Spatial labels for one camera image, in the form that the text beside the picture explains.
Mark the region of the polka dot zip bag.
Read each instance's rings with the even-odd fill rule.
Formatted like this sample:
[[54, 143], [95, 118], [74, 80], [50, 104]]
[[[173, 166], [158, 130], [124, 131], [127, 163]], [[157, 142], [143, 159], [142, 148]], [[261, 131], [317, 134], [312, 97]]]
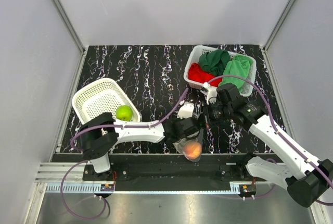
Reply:
[[203, 130], [186, 136], [173, 143], [176, 151], [183, 155], [187, 160], [196, 163], [202, 154]]

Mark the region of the green fake apple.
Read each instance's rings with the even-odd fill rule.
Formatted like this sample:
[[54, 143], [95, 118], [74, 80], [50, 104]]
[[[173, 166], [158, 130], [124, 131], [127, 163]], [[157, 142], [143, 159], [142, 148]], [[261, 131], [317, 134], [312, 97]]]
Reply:
[[120, 106], [116, 111], [116, 118], [122, 121], [131, 121], [132, 116], [133, 111], [127, 105]]

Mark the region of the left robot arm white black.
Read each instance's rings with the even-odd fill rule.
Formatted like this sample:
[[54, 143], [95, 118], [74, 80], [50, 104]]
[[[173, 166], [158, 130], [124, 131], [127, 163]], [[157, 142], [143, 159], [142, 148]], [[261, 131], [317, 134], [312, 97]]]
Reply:
[[166, 143], [175, 146], [177, 152], [191, 161], [201, 155], [203, 131], [196, 117], [164, 117], [151, 122], [128, 122], [114, 119], [112, 113], [103, 113], [84, 124], [71, 144], [93, 165], [94, 174], [100, 180], [112, 175], [108, 152], [114, 146], [126, 142]]

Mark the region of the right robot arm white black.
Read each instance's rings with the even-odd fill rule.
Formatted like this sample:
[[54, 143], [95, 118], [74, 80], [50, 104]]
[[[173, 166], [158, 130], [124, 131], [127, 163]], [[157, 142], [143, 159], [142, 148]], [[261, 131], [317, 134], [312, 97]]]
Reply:
[[270, 163], [255, 155], [236, 167], [241, 180], [262, 178], [283, 189], [302, 207], [310, 207], [332, 187], [332, 161], [320, 160], [290, 137], [259, 102], [202, 103], [200, 118], [207, 128], [232, 120], [255, 135], [283, 161]]

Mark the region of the orange fake peach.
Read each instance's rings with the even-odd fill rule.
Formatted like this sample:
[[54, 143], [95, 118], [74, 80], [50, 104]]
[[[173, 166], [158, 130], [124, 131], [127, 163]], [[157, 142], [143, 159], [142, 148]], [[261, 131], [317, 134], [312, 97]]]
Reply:
[[188, 142], [183, 147], [183, 151], [188, 159], [197, 159], [201, 154], [201, 144], [198, 142]]

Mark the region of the white rectangular slotted basket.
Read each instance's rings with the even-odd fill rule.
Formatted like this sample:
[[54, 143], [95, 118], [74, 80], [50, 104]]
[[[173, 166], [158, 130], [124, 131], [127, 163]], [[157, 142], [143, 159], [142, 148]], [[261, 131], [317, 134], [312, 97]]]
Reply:
[[254, 83], [256, 71], [257, 62], [250, 56], [197, 45], [188, 58], [184, 79], [192, 88], [200, 89], [205, 82], [224, 76], [212, 81], [210, 85], [217, 87], [220, 83], [231, 82], [236, 85], [241, 95], [248, 97], [252, 94], [253, 86], [234, 76]]

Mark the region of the red cloth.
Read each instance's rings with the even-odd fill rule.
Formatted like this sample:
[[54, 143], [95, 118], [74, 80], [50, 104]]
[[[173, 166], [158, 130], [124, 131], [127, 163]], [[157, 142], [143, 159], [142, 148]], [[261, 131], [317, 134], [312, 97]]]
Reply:
[[203, 71], [198, 63], [192, 63], [185, 76], [189, 80], [191, 88], [199, 89], [205, 82], [209, 82], [216, 76]]

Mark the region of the dark green cloth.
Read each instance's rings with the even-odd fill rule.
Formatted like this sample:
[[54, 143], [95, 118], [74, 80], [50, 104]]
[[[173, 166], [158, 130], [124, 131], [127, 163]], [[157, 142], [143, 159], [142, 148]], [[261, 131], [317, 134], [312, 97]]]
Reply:
[[206, 52], [199, 58], [198, 64], [201, 69], [214, 76], [221, 76], [231, 60], [229, 52], [222, 49], [217, 49], [212, 52]]

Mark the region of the light green cloth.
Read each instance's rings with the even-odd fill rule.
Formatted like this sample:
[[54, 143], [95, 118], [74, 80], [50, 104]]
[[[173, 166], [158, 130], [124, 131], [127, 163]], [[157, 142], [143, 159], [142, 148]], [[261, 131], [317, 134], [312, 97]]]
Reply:
[[[237, 54], [234, 56], [232, 60], [230, 60], [226, 68], [223, 72], [223, 75], [234, 75], [238, 77], [242, 77], [246, 79], [249, 75], [251, 65], [253, 64], [253, 60], [245, 55]], [[222, 78], [222, 81], [219, 83], [219, 86], [232, 83], [237, 87], [240, 93], [243, 92], [242, 86], [244, 85], [245, 81], [233, 78], [233, 77], [224, 77]]]

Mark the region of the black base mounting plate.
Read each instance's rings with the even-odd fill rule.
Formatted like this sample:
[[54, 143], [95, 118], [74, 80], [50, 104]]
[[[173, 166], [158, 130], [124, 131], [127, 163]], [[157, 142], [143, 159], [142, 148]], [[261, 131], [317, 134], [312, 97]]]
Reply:
[[115, 181], [116, 192], [221, 192], [231, 182], [262, 182], [245, 170], [250, 154], [203, 154], [192, 162], [176, 154], [112, 154], [110, 170], [95, 172], [91, 164], [83, 171], [84, 181]]

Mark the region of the white perforated oval basket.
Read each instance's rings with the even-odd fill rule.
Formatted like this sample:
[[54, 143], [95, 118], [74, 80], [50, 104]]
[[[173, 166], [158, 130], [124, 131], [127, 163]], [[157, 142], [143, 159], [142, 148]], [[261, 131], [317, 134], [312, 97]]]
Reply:
[[72, 98], [72, 107], [81, 124], [85, 124], [103, 113], [112, 113], [120, 106], [132, 110], [132, 122], [140, 122], [141, 116], [121, 87], [110, 78], [96, 80], [78, 90]]

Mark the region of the aluminium frame rail front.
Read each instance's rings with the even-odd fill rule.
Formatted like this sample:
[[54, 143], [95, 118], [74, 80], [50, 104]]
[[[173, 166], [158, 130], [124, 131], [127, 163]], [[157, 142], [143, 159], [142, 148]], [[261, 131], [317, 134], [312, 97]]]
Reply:
[[82, 181], [85, 164], [75, 163], [41, 163], [35, 181], [38, 182], [61, 182], [68, 170], [75, 167], [68, 173], [65, 182]]

